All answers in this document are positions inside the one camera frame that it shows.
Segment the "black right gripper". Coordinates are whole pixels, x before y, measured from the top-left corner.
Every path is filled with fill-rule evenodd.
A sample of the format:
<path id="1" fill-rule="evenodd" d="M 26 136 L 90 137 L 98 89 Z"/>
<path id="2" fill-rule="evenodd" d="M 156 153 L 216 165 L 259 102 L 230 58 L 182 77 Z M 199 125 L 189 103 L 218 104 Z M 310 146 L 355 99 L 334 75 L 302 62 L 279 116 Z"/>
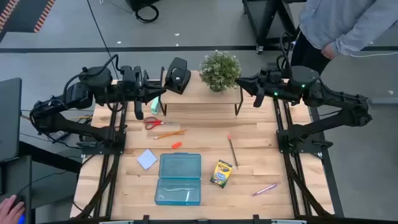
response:
<path id="1" fill-rule="evenodd" d="M 265 96 L 281 100 L 291 100 L 291 94 L 287 92 L 287 85 L 282 77 L 276 73 L 261 70 L 251 77 L 239 77 L 235 82 L 250 95 L 256 98 L 253 107 L 259 108 Z"/>

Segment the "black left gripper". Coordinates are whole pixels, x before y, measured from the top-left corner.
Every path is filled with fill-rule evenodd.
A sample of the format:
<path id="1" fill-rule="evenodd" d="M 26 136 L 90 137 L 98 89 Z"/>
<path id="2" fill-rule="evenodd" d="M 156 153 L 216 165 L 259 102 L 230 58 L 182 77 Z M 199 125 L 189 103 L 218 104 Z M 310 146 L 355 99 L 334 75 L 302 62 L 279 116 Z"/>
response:
<path id="1" fill-rule="evenodd" d="M 142 104 L 148 104 L 149 101 L 161 96 L 166 89 L 160 80 L 148 80 L 147 71 L 142 71 L 140 66 L 132 68 L 124 65 L 121 67 L 121 75 L 123 95 L 128 101 L 134 102 L 134 114 L 138 120 L 143 120 Z"/>

